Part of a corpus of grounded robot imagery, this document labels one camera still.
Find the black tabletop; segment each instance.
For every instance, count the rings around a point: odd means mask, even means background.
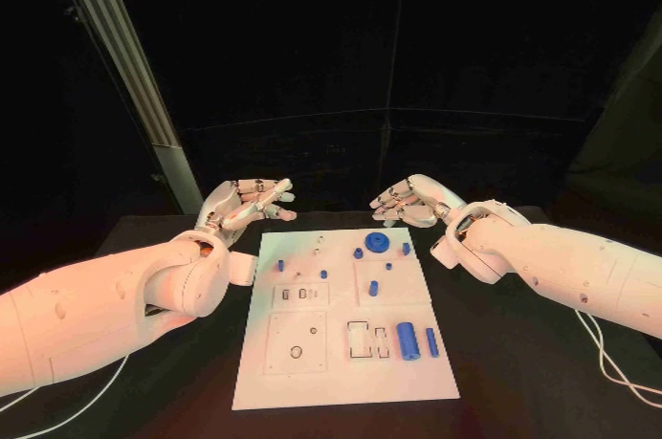
[[[520,210],[533,220],[544,217],[537,209]],[[195,219],[126,217],[99,255],[168,241]],[[234,251],[257,255],[263,231],[377,227],[367,212],[305,213],[292,223],[252,224]],[[573,310],[540,297],[514,274],[488,285],[461,266],[449,271],[429,253],[443,229],[410,231],[459,400],[233,411],[253,289],[231,285],[211,316],[129,357],[96,405],[47,437],[662,437],[662,412],[605,379]],[[608,350],[631,380],[662,386],[662,361],[642,334],[601,323]],[[99,393],[117,365],[41,388],[0,414],[0,437],[65,420]]]

